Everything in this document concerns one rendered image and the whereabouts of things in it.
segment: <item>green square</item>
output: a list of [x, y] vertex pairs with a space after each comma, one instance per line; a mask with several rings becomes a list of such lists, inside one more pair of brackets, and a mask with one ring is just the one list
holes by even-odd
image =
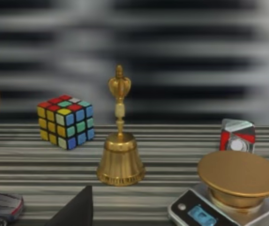
[[65, 139], [62, 139], [61, 137], [58, 138], [58, 145], [63, 149], [67, 149], [67, 142], [65, 141]]
[[57, 124], [64, 126], [64, 117], [60, 114], [56, 114], [56, 122]]
[[71, 126], [67, 129], [67, 136], [68, 137], [71, 137], [75, 134], [75, 127], [74, 126]]
[[87, 107], [87, 106], [90, 106], [91, 104], [86, 102], [86, 101], [80, 101], [77, 103], [78, 105], [81, 105], [81, 106], [84, 106], [84, 107]]
[[86, 123], [84, 121], [76, 124], [77, 133], [80, 133], [86, 129]]
[[69, 102], [69, 101], [63, 101], [63, 102], [58, 103], [57, 105], [58, 105], [58, 106], [61, 106], [61, 107], [66, 107], [66, 106], [69, 106], [69, 105], [71, 105], [71, 104], [72, 104], [72, 103]]
[[88, 119], [87, 120], [87, 127], [88, 128], [91, 128], [93, 126], [94, 126], [94, 120], [93, 120], [93, 118]]

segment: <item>yellow square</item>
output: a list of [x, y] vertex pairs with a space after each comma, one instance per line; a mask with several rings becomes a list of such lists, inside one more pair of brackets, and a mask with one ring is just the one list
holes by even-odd
[[54, 121], [54, 112], [47, 111], [47, 119], [50, 121]]
[[39, 119], [39, 125], [41, 128], [46, 129], [47, 128], [47, 121], [44, 119]]
[[41, 118], [45, 118], [46, 117], [46, 111], [42, 107], [37, 107], [37, 114]]
[[48, 130], [53, 133], [56, 133], [55, 124], [48, 121]]
[[65, 128], [62, 126], [57, 126], [57, 133], [58, 135], [65, 137]]
[[49, 140], [52, 144], [57, 145], [56, 136], [54, 136], [53, 134], [49, 134]]
[[43, 140], [49, 140], [48, 139], [48, 133], [44, 130], [40, 130], [40, 137], [43, 139]]
[[69, 109], [63, 108], [63, 109], [58, 110], [57, 112], [62, 114], [62, 115], [67, 115], [67, 114], [70, 114], [72, 111]]

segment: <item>scale platform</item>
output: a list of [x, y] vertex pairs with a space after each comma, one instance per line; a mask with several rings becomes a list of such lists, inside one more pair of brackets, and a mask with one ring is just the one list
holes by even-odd
[[269, 197], [252, 213], [229, 212], [214, 205], [207, 185], [200, 183], [168, 207], [168, 216], [178, 226], [269, 226]]

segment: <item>table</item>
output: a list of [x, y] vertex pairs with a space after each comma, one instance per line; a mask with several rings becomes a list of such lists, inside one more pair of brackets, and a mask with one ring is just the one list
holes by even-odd
[[[199, 182], [199, 159], [218, 150], [220, 125], [128, 125], [146, 166], [145, 180], [112, 187], [95, 176], [106, 136], [72, 151], [42, 141], [35, 124], [0, 124], [0, 192], [24, 196], [26, 211], [15, 226], [42, 226], [86, 185], [93, 186], [95, 226], [169, 226], [167, 206]], [[256, 154], [269, 159], [269, 127], [258, 127]]]

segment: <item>puzzle cube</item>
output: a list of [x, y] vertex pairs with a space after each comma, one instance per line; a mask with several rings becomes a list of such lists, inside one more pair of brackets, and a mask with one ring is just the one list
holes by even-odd
[[93, 107], [68, 95], [37, 105], [40, 136], [43, 140], [71, 150], [95, 136]]

